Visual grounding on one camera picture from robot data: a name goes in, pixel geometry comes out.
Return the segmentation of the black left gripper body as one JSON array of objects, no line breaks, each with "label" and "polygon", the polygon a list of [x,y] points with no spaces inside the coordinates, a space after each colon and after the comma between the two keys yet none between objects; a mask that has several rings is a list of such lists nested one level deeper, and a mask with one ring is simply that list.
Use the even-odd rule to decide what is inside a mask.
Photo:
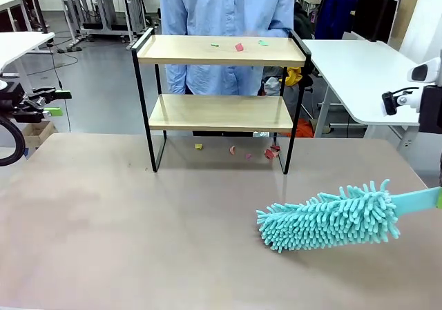
[{"label": "black left gripper body", "polygon": [[8,81],[1,89],[1,116],[16,122],[40,122],[44,98],[41,93],[26,93],[19,82]]}]

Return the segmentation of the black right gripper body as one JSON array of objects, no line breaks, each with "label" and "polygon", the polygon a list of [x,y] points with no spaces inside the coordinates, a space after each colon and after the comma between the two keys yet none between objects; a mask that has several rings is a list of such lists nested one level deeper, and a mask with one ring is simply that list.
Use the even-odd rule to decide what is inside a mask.
[{"label": "black right gripper body", "polygon": [[421,133],[441,134],[441,87],[423,87],[419,108],[419,131]]}]

